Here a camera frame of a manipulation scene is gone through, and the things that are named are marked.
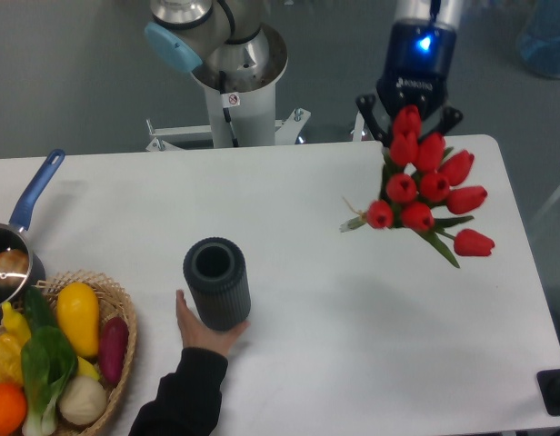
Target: black cylinder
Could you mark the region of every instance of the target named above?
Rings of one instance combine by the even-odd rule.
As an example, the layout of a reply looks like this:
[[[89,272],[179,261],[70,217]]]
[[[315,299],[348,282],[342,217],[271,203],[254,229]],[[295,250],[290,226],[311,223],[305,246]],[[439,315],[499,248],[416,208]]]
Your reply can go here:
[[[247,318],[252,303],[237,245],[224,238],[196,243],[185,256],[183,274],[207,327],[225,332]]]

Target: yellow squash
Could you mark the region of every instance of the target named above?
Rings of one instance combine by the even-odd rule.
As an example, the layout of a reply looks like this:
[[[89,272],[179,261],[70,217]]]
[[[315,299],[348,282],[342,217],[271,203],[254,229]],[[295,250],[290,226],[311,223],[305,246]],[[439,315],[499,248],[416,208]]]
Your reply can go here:
[[[58,325],[75,353],[85,359],[98,354],[98,298],[87,284],[68,284],[58,295],[56,305]]]

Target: hand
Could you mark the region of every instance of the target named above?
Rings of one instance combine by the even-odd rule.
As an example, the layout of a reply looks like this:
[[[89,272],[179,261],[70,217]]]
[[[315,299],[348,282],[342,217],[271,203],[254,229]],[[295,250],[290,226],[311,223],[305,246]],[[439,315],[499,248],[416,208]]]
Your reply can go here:
[[[240,322],[229,332],[215,332],[203,325],[187,307],[183,291],[177,291],[177,324],[181,331],[184,347],[203,348],[227,357],[237,339],[245,332],[250,322]]]

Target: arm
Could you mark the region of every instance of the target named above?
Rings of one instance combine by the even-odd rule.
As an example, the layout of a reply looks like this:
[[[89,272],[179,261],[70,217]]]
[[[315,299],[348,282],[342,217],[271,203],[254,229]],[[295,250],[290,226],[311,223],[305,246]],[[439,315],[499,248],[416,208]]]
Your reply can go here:
[[[217,425],[219,391],[227,359],[216,352],[185,348],[175,373],[159,384],[156,399],[136,417],[131,436],[206,436]]]
[[[177,291],[176,312],[181,361],[161,380],[156,399],[141,408],[130,436],[207,436],[217,425],[227,354],[249,322],[229,332],[209,330],[189,310],[182,291]]]

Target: red tulip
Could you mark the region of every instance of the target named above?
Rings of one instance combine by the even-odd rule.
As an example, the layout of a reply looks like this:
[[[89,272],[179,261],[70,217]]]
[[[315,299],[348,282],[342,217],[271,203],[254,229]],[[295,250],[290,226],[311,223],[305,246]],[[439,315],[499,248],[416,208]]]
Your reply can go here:
[[[473,163],[474,155],[462,150],[444,162],[439,172],[447,176],[450,186],[457,186],[470,174]]]
[[[464,229],[455,236],[454,251],[459,256],[489,256],[495,242],[472,229]]]
[[[423,232],[434,226],[432,211],[423,203],[415,202],[409,204],[401,212],[401,222],[409,229]]]
[[[407,174],[394,174],[385,187],[387,195],[392,202],[409,203],[417,196],[417,186],[414,179]]]
[[[367,211],[367,223],[374,229],[391,227],[393,224],[393,211],[391,206],[384,200],[372,202]]]
[[[419,184],[419,193],[430,202],[441,202],[450,193],[447,177],[440,173],[427,173]]]
[[[486,189],[482,186],[458,188],[450,191],[445,199],[445,205],[448,211],[460,215],[479,207],[480,204],[484,202],[487,195]]]
[[[393,136],[407,135],[413,132],[415,137],[419,136],[422,131],[422,118],[419,116],[419,110],[414,104],[404,107],[393,121]]]
[[[396,136],[389,147],[391,160],[399,166],[406,166],[407,164],[415,162],[418,151],[417,136],[414,132],[409,132],[407,135],[400,134]]]
[[[414,162],[415,168],[422,173],[437,170],[444,157],[444,149],[444,137],[438,132],[430,134],[419,144],[419,152]]]

